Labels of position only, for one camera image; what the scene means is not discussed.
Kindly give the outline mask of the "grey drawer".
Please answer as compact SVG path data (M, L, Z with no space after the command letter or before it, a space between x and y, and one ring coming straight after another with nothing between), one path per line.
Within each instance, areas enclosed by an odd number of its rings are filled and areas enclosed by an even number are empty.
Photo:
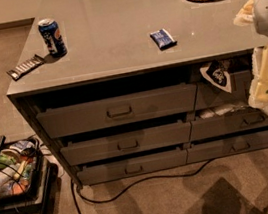
M37 114L36 118L50 138L76 135L192 111L195 106L196 89L195 84L161 87L136 94L48 109Z
M268 115L260 110L246 109L208 119L196 119L191 125L190 138L192 141L197 141L267 127Z
M229 139L191 145L188 149L187 162L212 160L218 157L231 156L237 153L256 151L268 148L268 130L253 134L235 136Z
M207 109L208 107L220 106L227 103L247 101L250 84L253 76L249 70L231 73L231 93L213 86L209 82L197 84L195 109Z
M164 126L145 128L95 140L70 142L61 149L61 154L71 166L130 153L135 154L135 152L189 142L190 128L190 123L177 121Z
M105 181L124 179L125 177L178 167L185 165L186 160L187 151L179 148L155 153L154 155L84 167L82 171L77 173L77 177L84 185L99 184Z

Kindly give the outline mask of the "dark snack bar wrapper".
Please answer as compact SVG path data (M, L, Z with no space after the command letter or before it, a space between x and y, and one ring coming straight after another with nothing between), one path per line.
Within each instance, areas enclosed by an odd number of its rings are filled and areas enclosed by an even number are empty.
M17 81L32 70L36 69L38 66L43 65L44 62L44 58L39 55L34 55L31 59L27 59L12 70L7 71L7 74L11 76L12 80Z

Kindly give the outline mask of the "blue snack packet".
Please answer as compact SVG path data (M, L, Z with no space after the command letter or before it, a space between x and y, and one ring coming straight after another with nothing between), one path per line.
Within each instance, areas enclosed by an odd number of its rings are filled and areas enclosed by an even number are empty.
M151 39L155 42L160 50L165 50L176 46L177 41L164 28L150 33Z

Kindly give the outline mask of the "white plastic bag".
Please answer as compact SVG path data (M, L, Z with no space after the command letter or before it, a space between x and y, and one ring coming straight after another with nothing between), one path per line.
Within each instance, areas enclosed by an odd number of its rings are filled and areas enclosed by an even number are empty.
M221 116L227 113L233 113L234 111L240 111L242 109L245 109L246 107L247 104L245 104L244 102L233 103L233 104L226 103L220 106L214 106L213 108L198 111L198 117L200 117L201 119L209 119L215 116Z

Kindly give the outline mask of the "blue pepsi can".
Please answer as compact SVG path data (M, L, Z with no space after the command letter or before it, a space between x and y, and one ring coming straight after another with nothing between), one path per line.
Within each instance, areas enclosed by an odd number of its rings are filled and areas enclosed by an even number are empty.
M41 19L38 23L38 28L50 55L57 58L67 53L66 45L64 44L64 40L59 31L58 23L54 19Z

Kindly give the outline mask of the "black bin of snacks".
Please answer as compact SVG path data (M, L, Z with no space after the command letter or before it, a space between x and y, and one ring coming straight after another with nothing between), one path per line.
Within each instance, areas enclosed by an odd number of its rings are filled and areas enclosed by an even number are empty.
M0 150L0 206L35 200L40 185L42 153L35 137L3 144Z

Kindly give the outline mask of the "black and white chip bag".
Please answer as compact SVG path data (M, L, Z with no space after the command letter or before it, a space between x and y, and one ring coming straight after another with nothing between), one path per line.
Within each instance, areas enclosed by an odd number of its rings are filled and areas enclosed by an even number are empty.
M217 60L205 64L200 68L202 77L208 80L213 86L231 93L232 83L229 74L230 61L228 60Z

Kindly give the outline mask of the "grey drawer cabinet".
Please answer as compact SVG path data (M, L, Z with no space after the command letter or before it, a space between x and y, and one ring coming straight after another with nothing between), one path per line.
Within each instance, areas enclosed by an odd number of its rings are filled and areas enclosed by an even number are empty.
M230 61L229 74L251 69L252 52L264 38L250 27L237 27L233 17L248 0L42 0L38 15L57 21L67 53L46 57L43 65L9 86L8 97L61 163L73 181L85 167L129 160L155 153L186 150L191 145L267 131L268 126L153 150L69 165L61 149L70 142L95 140L177 121L200 119L192 111L126 123L101 130L50 138L36 115L48 109L136 94L180 84L208 82L200 68L212 61ZM160 50L151 32L165 29L176 46Z

